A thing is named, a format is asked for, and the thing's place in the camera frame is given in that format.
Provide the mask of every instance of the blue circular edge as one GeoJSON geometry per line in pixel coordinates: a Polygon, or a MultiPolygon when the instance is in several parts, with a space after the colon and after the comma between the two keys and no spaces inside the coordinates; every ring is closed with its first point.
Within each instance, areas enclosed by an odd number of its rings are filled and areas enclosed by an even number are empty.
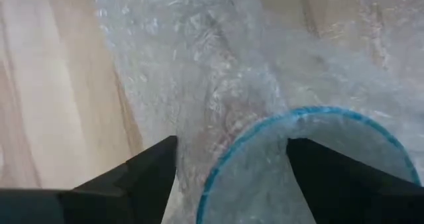
{"type": "Polygon", "coordinates": [[[378,124],[376,121],[373,121],[371,118],[368,118],[364,115],[361,115],[360,113],[350,111],[348,109],[342,109],[339,107],[303,107],[299,109],[294,109],[290,111],[289,113],[286,113],[284,115],[276,115],[273,117],[269,117],[259,124],[256,124],[253,126],[253,128],[249,129],[243,136],[238,138],[232,146],[229,147],[228,151],[222,155],[216,165],[212,168],[208,178],[205,182],[205,188],[203,189],[203,193],[200,197],[199,207],[197,208],[197,215],[196,215],[196,223],[197,224],[203,224],[203,215],[205,213],[205,206],[207,204],[207,198],[209,197],[209,191],[213,187],[213,184],[215,183],[215,178],[218,176],[219,172],[221,171],[222,166],[233,156],[233,154],[243,146],[243,144],[251,139],[253,136],[255,136],[257,133],[259,133],[262,129],[269,127],[270,125],[273,125],[274,123],[281,121],[283,119],[292,118],[292,119],[299,119],[306,115],[312,115],[312,114],[335,114],[335,115],[342,115],[345,117],[348,117],[350,119],[363,122],[365,125],[368,125],[378,131],[381,135],[383,135],[388,142],[390,142],[392,145],[394,145],[397,149],[399,149],[403,155],[404,155],[404,161],[407,166],[411,170],[411,177],[413,179],[413,182],[417,185],[421,186],[421,181],[419,180],[418,172],[415,169],[411,159],[409,158],[409,155],[407,154],[405,148],[403,145],[393,136],[389,131],[387,131],[385,128],[383,128],[380,124],[378,124]]]}

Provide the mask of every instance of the light wood surface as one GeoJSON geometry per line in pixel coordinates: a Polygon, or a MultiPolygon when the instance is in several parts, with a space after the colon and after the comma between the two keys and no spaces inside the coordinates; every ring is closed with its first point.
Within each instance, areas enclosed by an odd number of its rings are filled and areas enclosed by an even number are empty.
{"type": "Polygon", "coordinates": [[[0,186],[72,188],[142,150],[94,0],[0,0],[0,186]]]}

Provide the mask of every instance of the wooden floor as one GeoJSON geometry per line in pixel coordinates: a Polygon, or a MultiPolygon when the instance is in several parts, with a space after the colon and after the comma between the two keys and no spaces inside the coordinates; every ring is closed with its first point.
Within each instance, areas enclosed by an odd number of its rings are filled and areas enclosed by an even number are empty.
{"type": "Polygon", "coordinates": [[[141,150],[94,0],[0,0],[0,186],[72,188],[141,150]]]}

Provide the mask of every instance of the packaging material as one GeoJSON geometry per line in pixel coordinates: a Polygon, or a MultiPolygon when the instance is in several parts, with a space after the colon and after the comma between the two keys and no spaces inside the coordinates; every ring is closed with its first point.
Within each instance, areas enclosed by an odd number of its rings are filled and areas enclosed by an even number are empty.
{"type": "Polygon", "coordinates": [[[253,124],[293,108],[330,105],[371,117],[424,172],[423,96],[361,54],[284,27],[260,0],[97,4],[144,143],[180,138],[182,200],[169,223],[195,223],[219,157],[253,124]]]}

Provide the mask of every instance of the black plastic piece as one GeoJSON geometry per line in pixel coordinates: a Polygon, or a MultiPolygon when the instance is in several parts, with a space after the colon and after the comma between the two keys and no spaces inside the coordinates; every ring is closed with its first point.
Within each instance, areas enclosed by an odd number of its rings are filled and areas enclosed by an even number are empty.
{"type": "Polygon", "coordinates": [[[317,224],[424,223],[424,189],[309,139],[287,155],[317,224]]]}
{"type": "Polygon", "coordinates": [[[0,223],[160,224],[177,145],[168,137],[74,190],[0,190],[0,223]]]}

